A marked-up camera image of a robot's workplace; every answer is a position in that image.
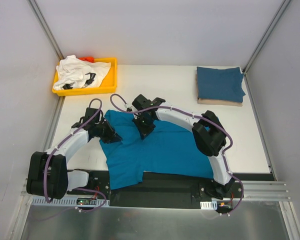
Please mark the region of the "teal blue t-shirt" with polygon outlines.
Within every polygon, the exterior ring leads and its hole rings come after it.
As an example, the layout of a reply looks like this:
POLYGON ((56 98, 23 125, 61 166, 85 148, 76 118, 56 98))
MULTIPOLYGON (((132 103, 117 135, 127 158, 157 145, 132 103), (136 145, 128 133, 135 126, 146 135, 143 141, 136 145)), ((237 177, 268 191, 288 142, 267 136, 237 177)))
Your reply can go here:
POLYGON ((106 157, 113 190, 143 181, 144 172, 213 178, 207 156, 196 147, 193 134, 173 123, 156 121, 154 131, 141 139, 133 115, 108 110, 105 118, 122 138, 100 145, 106 157))

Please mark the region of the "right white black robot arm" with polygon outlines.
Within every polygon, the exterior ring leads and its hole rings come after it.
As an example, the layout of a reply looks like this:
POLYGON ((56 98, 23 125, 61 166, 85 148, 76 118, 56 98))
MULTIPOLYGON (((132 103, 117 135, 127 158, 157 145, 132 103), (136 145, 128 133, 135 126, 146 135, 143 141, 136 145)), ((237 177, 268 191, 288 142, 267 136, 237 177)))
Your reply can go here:
POLYGON ((232 193, 235 179, 224 154, 226 134, 212 111, 207 110, 201 115, 188 113, 160 97, 149 100, 142 94, 133 100, 132 106, 137 110, 132 121, 142 140, 155 129, 154 121, 169 122, 192 132, 196 147, 208 157, 213 172, 213 180, 204 187, 205 194, 222 200, 232 193))

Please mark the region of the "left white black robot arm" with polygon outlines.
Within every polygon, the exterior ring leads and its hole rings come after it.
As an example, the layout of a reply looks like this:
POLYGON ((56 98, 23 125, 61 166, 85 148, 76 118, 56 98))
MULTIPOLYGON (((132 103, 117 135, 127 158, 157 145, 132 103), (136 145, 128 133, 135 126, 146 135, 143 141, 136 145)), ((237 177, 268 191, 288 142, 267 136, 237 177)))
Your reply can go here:
POLYGON ((36 151, 30 158, 26 192, 45 197, 49 202, 61 199, 68 191, 79 188, 89 195, 95 191, 96 183, 86 170, 71 170, 67 163, 75 153, 93 138, 105 144, 122 141, 103 116, 100 109, 87 107, 85 115, 71 126, 70 132, 56 146, 46 151, 36 151))

